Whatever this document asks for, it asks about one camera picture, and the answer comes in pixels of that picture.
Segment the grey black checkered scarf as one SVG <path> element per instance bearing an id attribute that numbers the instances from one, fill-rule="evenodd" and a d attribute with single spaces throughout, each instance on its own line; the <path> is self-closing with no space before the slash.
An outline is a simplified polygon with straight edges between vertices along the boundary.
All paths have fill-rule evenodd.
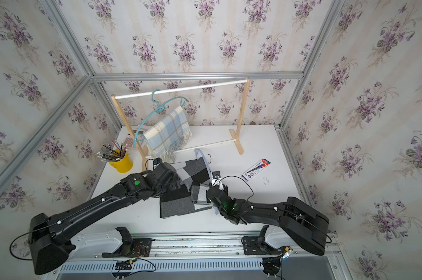
<path id="1" fill-rule="evenodd" d="M 181 187 L 175 191 L 167 191 L 160 197 L 160 218 L 170 218 L 196 213 L 191 197 L 191 186 L 194 176 L 199 173 L 196 160 L 173 163 L 177 171 Z"/>

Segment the blue cream plaid scarf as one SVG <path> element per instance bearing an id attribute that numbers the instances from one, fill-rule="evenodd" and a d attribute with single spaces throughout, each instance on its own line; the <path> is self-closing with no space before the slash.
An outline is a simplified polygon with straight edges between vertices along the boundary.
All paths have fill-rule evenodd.
<path id="1" fill-rule="evenodd" d="M 174 161 L 174 152 L 184 148 L 192 138 L 186 114 L 180 106 L 143 135 L 150 157 L 161 158 L 163 162 Z"/>

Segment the teal plastic hanger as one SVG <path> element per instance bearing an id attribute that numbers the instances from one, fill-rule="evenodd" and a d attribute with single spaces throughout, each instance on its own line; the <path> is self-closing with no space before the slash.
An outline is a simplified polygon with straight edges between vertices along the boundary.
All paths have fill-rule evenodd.
<path id="1" fill-rule="evenodd" d="M 167 101 L 165 101 L 164 103 L 160 103 L 159 101 L 154 99 L 154 95 L 155 93 L 159 92 L 159 89 L 154 90 L 150 97 L 151 97 L 151 101 L 156 105 L 156 108 L 142 121 L 142 123 L 139 125 L 138 129 L 135 132 L 135 136 L 134 136 L 134 140 L 133 140 L 133 147 L 135 148 L 137 144 L 139 144 L 140 142 L 143 141 L 143 139 L 138 140 L 138 135 L 140 133 L 140 130 L 143 128 L 143 126 L 145 126 L 146 122 L 151 118 L 152 115 L 154 114 L 160 114 L 164 111 L 166 105 L 175 100 L 175 99 L 180 99 L 180 106 L 183 107 L 186 105 L 187 102 L 189 102 L 189 100 L 183 96 L 177 96 L 174 97 L 172 99 L 169 99 Z"/>

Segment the light blue plastic hanger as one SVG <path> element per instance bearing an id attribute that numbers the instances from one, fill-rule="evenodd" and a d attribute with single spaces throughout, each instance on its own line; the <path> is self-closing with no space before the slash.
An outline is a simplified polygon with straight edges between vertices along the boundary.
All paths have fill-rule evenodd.
<path id="1" fill-rule="evenodd" d="M 214 208 L 214 206 L 208 202 L 206 192 L 216 182 L 216 178 L 213 177 L 212 171 L 210 170 L 210 162 L 212 159 L 210 158 L 210 160 L 207 160 L 205 154 L 200 149 L 195 149 L 194 153 L 199 173 L 193 178 L 191 197 L 195 206 L 195 211 L 200 212 Z"/>

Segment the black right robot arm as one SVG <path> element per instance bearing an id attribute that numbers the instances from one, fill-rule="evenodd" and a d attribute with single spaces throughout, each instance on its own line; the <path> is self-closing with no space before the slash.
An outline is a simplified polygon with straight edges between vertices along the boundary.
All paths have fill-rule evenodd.
<path id="1" fill-rule="evenodd" d="M 296 197 L 277 204 L 251 203 L 232 199 L 227 191 L 211 187 L 206 191 L 208 202 L 234 225 L 264 224 L 281 228 L 305 251 L 322 256 L 330 220 Z"/>

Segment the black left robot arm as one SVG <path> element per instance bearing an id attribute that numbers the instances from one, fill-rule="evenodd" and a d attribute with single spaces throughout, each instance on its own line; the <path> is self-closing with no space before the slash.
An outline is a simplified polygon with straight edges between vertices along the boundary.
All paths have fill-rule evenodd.
<path id="1" fill-rule="evenodd" d="M 34 273 L 47 274 L 64 264 L 77 248 L 72 238 L 95 222 L 179 186 L 175 168 L 160 163 L 154 170 L 128 175 L 109 190 L 70 210 L 50 217 L 45 213 L 34 216 L 28 234 Z"/>

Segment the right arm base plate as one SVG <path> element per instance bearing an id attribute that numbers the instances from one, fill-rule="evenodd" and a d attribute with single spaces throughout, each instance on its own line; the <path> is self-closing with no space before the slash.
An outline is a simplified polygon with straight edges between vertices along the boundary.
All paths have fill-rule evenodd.
<path id="1" fill-rule="evenodd" d="M 244 236 L 241 239 L 246 256 L 254 255 L 282 255 L 287 257 L 293 253 L 289 235 L 280 227 L 265 225 L 258 236 Z"/>

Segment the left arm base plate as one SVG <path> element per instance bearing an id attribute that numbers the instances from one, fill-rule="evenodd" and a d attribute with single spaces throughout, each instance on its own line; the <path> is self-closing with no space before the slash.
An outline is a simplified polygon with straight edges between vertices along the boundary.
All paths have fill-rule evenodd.
<path id="1" fill-rule="evenodd" d="M 102 258 L 148 257 L 150 255 L 151 238 L 134 238 L 126 227 L 117 227 L 116 230 L 121 236 L 121 245 L 112 252 L 103 252 Z"/>

